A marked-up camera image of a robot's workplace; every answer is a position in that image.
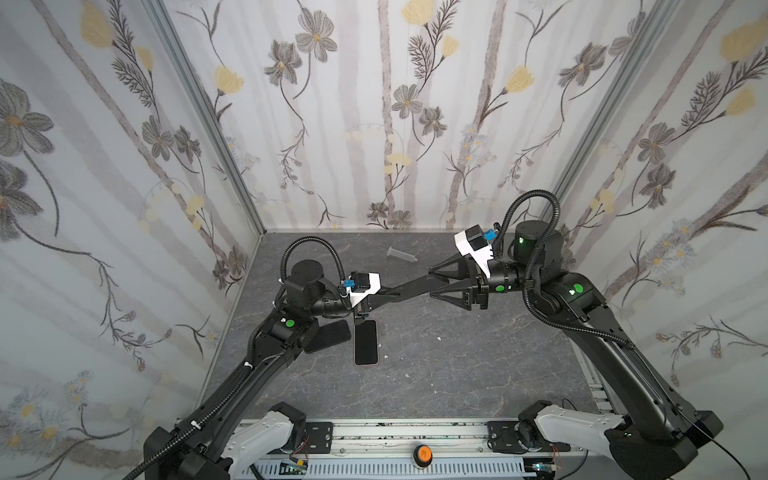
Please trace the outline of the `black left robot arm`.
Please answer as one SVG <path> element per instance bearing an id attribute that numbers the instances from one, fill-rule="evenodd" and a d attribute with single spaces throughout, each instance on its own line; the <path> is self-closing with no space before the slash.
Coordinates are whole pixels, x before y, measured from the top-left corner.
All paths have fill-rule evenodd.
<path id="1" fill-rule="evenodd" d="M 145 441 L 143 461 L 128 473 L 136 479 L 228 479 L 273 450 L 307 448 L 306 416 L 280 402 L 267 415 L 265 433 L 235 443 L 235 430 L 247 407 L 301 354 L 352 341 L 356 365 L 378 361 L 377 327 L 369 314 L 389 303 L 431 294 L 448 278 L 428 273 L 395 287 L 384 287 L 375 273 L 326 277 L 316 260 L 301 260 L 281 273 L 274 307 L 251 333 L 244 358 L 226 380 L 172 430 L 157 428 Z M 258 438 L 263 447 L 255 447 Z"/>

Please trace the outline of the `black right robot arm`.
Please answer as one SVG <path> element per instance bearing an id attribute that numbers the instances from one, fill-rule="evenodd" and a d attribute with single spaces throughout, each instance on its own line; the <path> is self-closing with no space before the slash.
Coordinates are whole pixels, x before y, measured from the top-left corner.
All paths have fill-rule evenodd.
<path id="1" fill-rule="evenodd" d="M 684 470 L 722 431 L 670 386 L 618 324 L 607 300 L 584 275 L 562 266 L 563 237 L 547 222 L 519 223 L 502 254 L 499 231 L 473 226 L 455 235 L 457 254 L 431 267 L 445 279 L 431 297 L 465 310 L 487 308 L 493 294 L 519 292 L 542 323 L 581 350 L 623 406 L 621 414 L 589 414 L 538 401 L 518 417 L 522 449 L 565 443 L 612 459 L 634 479 L 668 479 Z"/>

